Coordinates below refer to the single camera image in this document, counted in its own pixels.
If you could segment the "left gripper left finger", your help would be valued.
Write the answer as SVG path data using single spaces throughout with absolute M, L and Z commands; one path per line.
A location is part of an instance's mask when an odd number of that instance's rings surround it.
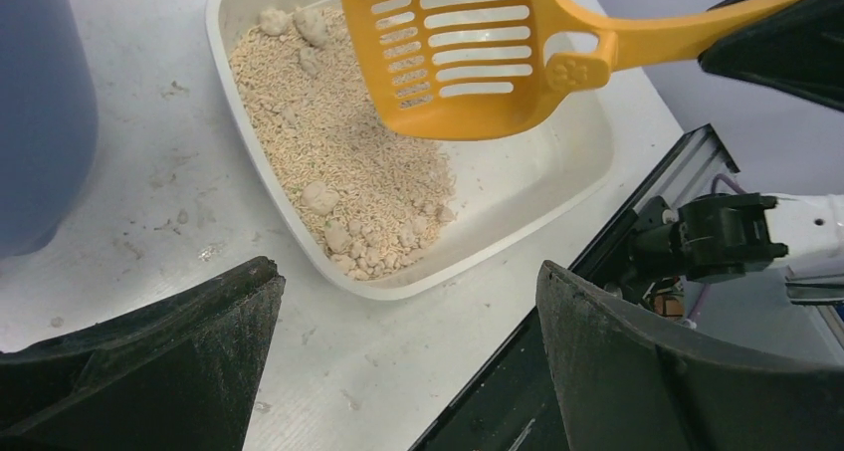
M 1 356 L 5 450 L 239 450 L 285 279 L 256 257 Z

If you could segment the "orange litter scoop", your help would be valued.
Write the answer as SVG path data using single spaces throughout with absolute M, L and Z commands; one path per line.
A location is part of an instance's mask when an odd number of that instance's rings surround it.
M 693 60 L 800 0 L 744 0 L 630 20 L 573 0 L 341 0 L 375 108 L 392 131 L 485 140 L 544 122 L 618 71 Z

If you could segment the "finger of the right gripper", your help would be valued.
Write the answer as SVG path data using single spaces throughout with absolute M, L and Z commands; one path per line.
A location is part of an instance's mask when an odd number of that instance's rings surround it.
M 799 0 L 716 41 L 701 69 L 843 110 L 843 0 Z

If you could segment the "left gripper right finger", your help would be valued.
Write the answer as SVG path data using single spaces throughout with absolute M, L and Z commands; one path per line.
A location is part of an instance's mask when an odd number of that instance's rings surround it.
M 573 450 L 839 450 L 843 369 L 711 338 L 544 262 L 536 307 Z

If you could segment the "blue plastic bucket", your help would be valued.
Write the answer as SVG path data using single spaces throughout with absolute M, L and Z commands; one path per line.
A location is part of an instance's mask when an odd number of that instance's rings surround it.
M 70 0 L 1 0 L 1 256 L 45 247 L 77 201 L 99 136 Z

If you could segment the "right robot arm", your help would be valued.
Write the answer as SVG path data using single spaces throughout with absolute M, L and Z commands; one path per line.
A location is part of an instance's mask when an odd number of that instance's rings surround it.
M 843 110 L 843 0 L 799 0 L 717 40 L 698 56 L 703 71 Z M 843 252 L 843 198 L 711 191 L 658 223 L 656 196 L 632 215 L 624 300 L 642 305 L 657 283 L 684 277 L 719 283 Z

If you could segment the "white litter tray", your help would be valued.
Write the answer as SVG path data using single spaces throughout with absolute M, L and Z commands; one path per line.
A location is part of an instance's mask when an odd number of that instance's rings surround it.
M 509 138 L 448 142 L 457 178 L 458 220 L 409 269 L 372 282 L 354 282 L 331 264 L 299 218 L 260 146 L 229 66 L 236 42 L 257 25 L 266 6 L 335 5 L 338 0 L 207 0 L 206 32 L 229 110 L 277 216 L 299 249 L 331 283 L 380 301 L 413 297 L 438 286 L 528 237 L 606 183 L 616 134 L 598 94 L 565 101 L 540 126 Z

